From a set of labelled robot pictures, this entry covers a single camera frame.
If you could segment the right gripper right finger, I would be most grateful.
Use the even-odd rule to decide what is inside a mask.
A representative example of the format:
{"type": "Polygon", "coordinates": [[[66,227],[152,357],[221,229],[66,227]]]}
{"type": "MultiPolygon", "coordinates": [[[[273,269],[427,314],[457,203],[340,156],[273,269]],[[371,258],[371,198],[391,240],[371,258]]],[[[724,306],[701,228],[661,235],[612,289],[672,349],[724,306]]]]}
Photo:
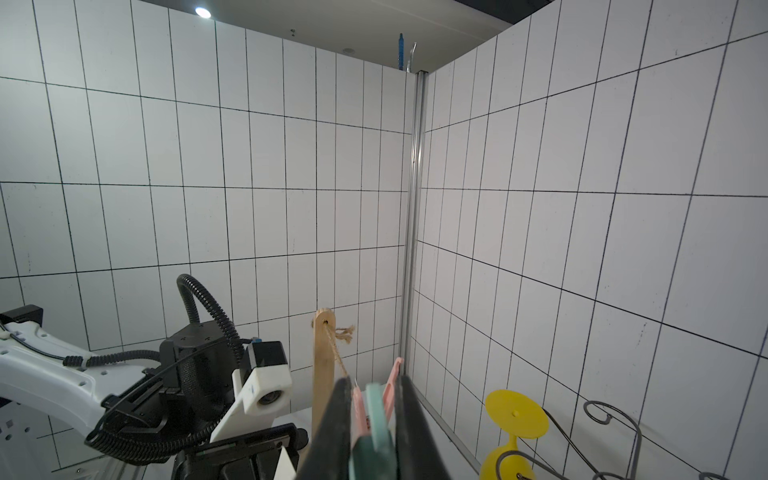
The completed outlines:
{"type": "Polygon", "coordinates": [[[411,379],[401,375],[395,382],[394,414],[397,478],[437,480],[450,478],[431,434],[411,379]]]}

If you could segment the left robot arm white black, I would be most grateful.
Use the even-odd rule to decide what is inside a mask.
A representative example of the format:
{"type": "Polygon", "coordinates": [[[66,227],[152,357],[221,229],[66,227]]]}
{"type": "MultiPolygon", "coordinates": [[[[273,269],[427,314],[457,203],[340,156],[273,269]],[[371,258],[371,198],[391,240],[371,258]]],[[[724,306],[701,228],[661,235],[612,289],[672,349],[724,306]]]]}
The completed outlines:
{"type": "Polygon", "coordinates": [[[58,418],[125,464],[175,479],[274,479],[305,429],[276,423],[292,382],[278,341],[244,338],[208,289],[177,277],[187,324],[157,350],[98,355],[50,335],[29,304],[1,315],[1,401],[58,418]]]}

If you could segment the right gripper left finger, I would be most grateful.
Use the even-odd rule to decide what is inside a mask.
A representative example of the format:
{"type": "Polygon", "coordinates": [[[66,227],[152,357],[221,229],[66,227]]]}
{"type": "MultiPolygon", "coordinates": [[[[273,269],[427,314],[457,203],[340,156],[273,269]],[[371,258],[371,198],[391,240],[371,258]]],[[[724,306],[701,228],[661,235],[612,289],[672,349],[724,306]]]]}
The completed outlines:
{"type": "Polygon", "coordinates": [[[323,417],[296,480],[347,480],[351,455],[352,384],[339,379],[332,390],[323,417]]]}

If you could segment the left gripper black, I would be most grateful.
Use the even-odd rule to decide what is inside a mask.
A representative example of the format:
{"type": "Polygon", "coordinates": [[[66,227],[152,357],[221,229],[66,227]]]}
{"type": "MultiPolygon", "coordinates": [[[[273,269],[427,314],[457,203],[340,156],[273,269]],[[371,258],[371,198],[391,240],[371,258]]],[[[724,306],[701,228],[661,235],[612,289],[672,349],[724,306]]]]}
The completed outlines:
{"type": "Polygon", "coordinates": [[[186,449],[176,456],[172,479],[277,479],[281,455],[297,467],[308,432],[288,423],[186,449]]]}

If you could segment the teal clothespin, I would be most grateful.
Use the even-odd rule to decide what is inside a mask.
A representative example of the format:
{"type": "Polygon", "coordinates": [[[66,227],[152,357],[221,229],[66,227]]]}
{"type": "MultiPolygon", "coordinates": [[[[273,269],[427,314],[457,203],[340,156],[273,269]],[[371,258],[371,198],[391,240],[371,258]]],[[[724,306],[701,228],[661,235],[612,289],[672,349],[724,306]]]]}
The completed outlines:
{"type": "Polygon", "coordinates": [[[397,478],[396,451],[390,430],[384,427],[378,433],[372,432],[370,436],[354,439],[349,475],[350,479],[362,480],[397,478]]]}

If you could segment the white postcard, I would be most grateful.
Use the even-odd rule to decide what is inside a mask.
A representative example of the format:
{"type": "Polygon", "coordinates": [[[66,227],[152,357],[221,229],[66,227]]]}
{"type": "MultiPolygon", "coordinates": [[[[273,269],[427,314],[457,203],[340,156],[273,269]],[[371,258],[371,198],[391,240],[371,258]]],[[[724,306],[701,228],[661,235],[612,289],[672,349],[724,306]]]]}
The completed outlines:
{"type": "Polygon", "coordinates": [[[281,447],[273,480],[294,480],[295,478],[296,470],[293,462],[288,455],[287,449],[285,447],[281,447]]]}

